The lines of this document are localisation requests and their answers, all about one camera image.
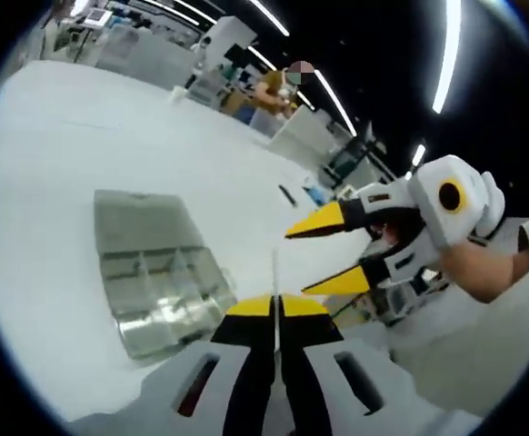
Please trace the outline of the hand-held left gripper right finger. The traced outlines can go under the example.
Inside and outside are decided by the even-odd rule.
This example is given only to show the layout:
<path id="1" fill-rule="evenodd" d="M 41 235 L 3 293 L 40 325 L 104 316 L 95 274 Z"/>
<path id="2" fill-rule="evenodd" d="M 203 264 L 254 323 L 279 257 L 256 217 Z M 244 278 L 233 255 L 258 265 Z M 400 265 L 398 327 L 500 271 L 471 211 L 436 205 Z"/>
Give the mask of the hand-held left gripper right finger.
<path id="1" fill-rule="evenodd" d="M 299 435 L 469 435 L 481 419 L 422 398 L 409 372 L 361 338 L 345 338 L 323 305 L 279 300 L 282 376 Z"/>

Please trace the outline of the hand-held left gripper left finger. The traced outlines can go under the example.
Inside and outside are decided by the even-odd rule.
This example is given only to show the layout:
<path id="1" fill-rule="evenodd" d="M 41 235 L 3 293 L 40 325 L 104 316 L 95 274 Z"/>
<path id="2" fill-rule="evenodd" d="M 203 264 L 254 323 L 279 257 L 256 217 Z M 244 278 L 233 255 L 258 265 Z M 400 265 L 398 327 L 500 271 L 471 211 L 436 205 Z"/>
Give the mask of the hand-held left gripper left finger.
<path id="1" fill-rule="evenodd" d="M 72 435 L 259 435 L 274 378 L 274 299 L 231 307 L 208 341 L 162 363 L 116 412 L 66 425 Z"/>

